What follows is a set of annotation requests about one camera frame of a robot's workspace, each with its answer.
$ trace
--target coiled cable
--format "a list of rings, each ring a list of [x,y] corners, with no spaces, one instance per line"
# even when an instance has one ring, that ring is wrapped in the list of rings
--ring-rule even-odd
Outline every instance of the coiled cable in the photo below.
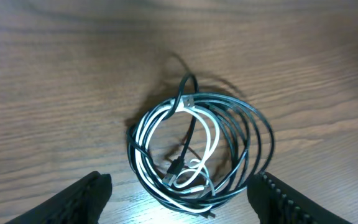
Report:
[[[185,95],[184,89],[188,79],[192,79],[195,93]],[[186,142],[178,159],[172,162],[167,174],[161,179],[157,174],[148,150],[149,142],[157,126],[163,120],[170,118],[174,113],[181,112],[186,112],[193,116],[186,134]],[[235,119],[233,113],[240,117],[241,122]],[[211,133],[206,121],[199,114],[212,121],[214,133]],[[188,73],[180,82],[176,97],[167,99],[148,110],[138,123],[127,130],[129,164],[145,190],[163,206],[190,215],[214,217],[211,211],[224,205],[231,198],[245,190],[250,177],[257,172],[262,156],[262,140],[254,115],[265,125],[270,136],[270,151],[265,163],[258,171],[260,172],[267,168],[274,151],[273,131],[265,117],[253,106],[237,98],[218,93],[200,92],[196,77]],[[206,131],[204,155],[201,160],[192,159],[189,163],[186,163],[185,154],[189,148],[197,120]],[[258,151],[254,166],[246,177],[251,143],[249,123],[254,129],[257,138]],[[221,132],[231,152],[231,171],[219,183],[213,184],[213,181],[209,178],[205,162],[216,149]],[[238,136],[244,146],[242,151],[239,149]],[[242,164],[244,166],[237,184],[233,186],[237,171],[239,171]],[[192,175],[183,183],[178,183],[178,178],[185,173],[192,173]],[[205,184],[189,187],[199,175],[204,177]]]

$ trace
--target usb connector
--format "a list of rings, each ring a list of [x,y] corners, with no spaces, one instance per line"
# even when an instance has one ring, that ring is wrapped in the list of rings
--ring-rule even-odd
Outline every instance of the usb connector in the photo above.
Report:
[[[167,174],[165,174],[165,177],[162,179],[162,183],[171,186],[184,166],[185,160],[181,157],[172,161],[171,166],[167,170]]]
[[[199,215],[201,215],[202,217],[208,219],[208,220],[214,220],[215,219],[215,214],[213,214],[210,210],[206,211],[206,212],[201,212],[199,213]]]

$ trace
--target cable connector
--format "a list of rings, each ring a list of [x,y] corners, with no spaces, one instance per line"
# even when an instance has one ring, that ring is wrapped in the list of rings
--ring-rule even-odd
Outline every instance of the cable connector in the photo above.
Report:
[[[175,99],[172,99],[171,105],[174,105],[174,103],[175,103]],[[190,95],[182,96],[179,99],[179,104],[176,109],[176,112],[180,112],[180,111],[183,111],[184,108],[192,108],[194,106],[195,106],[194,98],[192,96],[190,96]]]
[[[213,214],[210,210],[206,211],[206,212],[201,212],[199,213],[199,215],[201,215],[202,217],[208,219],[208,220],[214,220],[216,215]]]
[[[165,174],[165,177],[162,179],[162,183],[167,186],[171,186],[184,166],[185,160],[181,157],[172,161],[171,166],[167,170],[167,174]]]

